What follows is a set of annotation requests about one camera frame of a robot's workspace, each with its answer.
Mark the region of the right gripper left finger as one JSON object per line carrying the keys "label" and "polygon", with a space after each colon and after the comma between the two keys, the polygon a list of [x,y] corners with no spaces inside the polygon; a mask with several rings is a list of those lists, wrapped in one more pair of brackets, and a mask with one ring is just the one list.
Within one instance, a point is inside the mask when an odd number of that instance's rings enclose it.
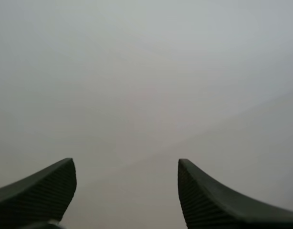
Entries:
{"label": "right gripper left finger", "polygon": [[0,188],[0,229],[61,229],[77,187],[72,158]]}

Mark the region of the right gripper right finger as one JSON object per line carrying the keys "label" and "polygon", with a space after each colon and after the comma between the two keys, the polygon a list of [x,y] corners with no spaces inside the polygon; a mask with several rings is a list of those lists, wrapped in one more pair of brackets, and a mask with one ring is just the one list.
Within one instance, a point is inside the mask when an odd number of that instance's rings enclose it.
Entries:
{"label": "right gripper right finger", "polygon": [[189,229],[293,229],[293,212],[241,194],[188,159],[178,161],[178,197]]}

